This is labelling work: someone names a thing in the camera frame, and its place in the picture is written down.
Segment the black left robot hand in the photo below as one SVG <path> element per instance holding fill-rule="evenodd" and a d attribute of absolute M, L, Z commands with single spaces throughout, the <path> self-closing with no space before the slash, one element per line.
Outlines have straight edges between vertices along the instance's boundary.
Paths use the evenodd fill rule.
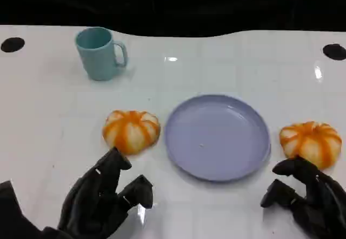
<path fill-rule="evenodd" d="M 128 212 L 141 205 L 152 208 L 152 184 L 139 175 L 117 192 L 122 170 L 132 167 L 116 148 L 110 149 L 67 194 L 58 229 L 72 238 L 108 238 L 125 221 Z"/>

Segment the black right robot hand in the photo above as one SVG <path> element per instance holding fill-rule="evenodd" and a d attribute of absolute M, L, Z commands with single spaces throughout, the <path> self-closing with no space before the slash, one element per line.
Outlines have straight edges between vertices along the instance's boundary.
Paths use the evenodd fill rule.
<path fill-rule="evenodd" d="M 288 158 L 272 171 L 293 176 L 306 187 L 306 196 L 275 179 L 261 200 L 261 207 L 274 204 L 291 211 L 294 221 L 312 238 L 345 238 L 345 190 L 317 166 L 301 158 Z"/>

